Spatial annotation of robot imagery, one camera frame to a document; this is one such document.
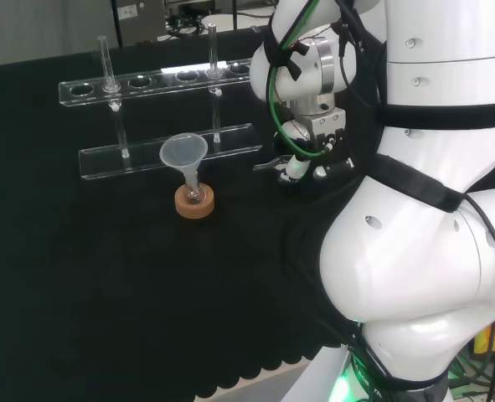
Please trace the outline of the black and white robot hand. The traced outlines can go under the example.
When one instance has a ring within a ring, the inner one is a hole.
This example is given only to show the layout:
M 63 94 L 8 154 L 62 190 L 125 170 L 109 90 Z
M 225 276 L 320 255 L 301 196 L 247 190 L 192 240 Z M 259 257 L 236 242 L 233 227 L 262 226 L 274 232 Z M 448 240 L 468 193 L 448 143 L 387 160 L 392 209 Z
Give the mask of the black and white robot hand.
M 269 162 L 256 164 L 252 172 L 274 178 L 282 193 L 296 196 L 316 192 L 332 179 L 346 182 L 356 169 L 350 157 L 340 161 L 322 158 L 321 162 L 315 162 L 292 154 L 280 154 Z

